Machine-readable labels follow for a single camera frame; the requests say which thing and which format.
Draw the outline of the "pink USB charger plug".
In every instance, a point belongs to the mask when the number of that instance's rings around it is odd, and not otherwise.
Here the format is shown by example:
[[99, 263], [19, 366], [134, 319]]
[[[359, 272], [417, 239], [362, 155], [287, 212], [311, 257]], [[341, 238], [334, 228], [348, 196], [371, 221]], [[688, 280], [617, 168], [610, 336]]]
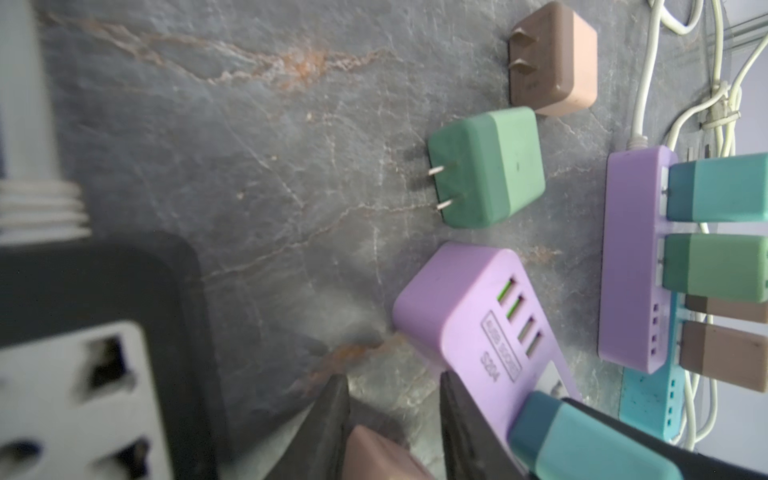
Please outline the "pink USB charger plug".
[[562, 117], [598, 96], [598, 35], [572, 8], [551, 1], [518, 22], [508, 40], [509, 98]]

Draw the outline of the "green USB charger plug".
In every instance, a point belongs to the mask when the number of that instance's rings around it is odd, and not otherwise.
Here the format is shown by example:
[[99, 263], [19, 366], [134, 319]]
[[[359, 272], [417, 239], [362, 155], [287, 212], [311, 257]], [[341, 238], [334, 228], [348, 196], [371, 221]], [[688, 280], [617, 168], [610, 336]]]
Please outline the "green USB charger plug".
[[513, 107], [444, 125], [427, 139], [443, 221], [483, 229], [537, 200], [546, 181], [534, 111]]

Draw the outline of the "purple power strip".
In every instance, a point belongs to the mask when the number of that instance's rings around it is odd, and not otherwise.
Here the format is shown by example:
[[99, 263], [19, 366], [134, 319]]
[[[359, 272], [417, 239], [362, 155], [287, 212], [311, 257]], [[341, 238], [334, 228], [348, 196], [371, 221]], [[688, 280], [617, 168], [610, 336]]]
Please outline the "purple power strip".
[[453, 372], [503, 451], [529, 394], [580, 392], [519, 256], [447, 242], [397, 297], [393, 324], [439, 372]]
[[662, 285], [669, 168], [665, 146], [616, 152], [606, 170], [598, 354], [652, 374], [667, 361], [671, 292]]

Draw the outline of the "purple power strip front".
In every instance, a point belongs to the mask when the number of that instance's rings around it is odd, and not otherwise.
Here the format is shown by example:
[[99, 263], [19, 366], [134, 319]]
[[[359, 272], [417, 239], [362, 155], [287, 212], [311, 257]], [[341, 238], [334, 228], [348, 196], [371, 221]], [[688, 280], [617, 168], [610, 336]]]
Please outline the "purple power strip front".
[[453, 372], [503, 451], [529, 394], [580, 392], [519, 256], [447, 242], [397, 297], [393, 324], [439, 372]]

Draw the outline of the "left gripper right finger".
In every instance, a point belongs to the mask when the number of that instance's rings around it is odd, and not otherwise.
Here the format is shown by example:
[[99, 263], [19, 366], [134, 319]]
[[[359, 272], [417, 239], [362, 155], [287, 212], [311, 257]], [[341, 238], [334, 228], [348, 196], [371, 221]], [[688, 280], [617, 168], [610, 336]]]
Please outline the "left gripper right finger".
[[444, 462], [448, 479], [527, 479], [502, 447], [460, 377], [440, 375], [439, 401]]

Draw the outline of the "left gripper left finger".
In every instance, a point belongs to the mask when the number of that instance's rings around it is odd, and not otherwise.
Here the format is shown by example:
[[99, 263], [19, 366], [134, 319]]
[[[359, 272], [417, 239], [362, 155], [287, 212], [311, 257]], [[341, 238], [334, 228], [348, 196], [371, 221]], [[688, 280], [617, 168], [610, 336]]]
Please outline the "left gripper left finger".
[[340, 479], [349, 436], [345, 375], [332, 375], [266, 479]]

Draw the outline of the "black power strip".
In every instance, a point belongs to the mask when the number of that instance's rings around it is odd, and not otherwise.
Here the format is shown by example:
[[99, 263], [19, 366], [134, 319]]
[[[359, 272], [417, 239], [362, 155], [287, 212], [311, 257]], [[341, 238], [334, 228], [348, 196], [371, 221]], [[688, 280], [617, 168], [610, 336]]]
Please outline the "black power strip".
[[216, 479], [194, 248], [150, 232], [1, 246], [1, 475]]

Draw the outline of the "green charger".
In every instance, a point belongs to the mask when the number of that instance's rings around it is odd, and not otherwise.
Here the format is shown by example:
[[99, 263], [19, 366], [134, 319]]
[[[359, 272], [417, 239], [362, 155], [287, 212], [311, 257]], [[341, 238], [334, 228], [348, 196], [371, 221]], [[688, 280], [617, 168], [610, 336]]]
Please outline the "green charger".
[[695, 296], [767, 300], [767, 239], [736, 234], [671, 234], [665, 238], [664, 288]]

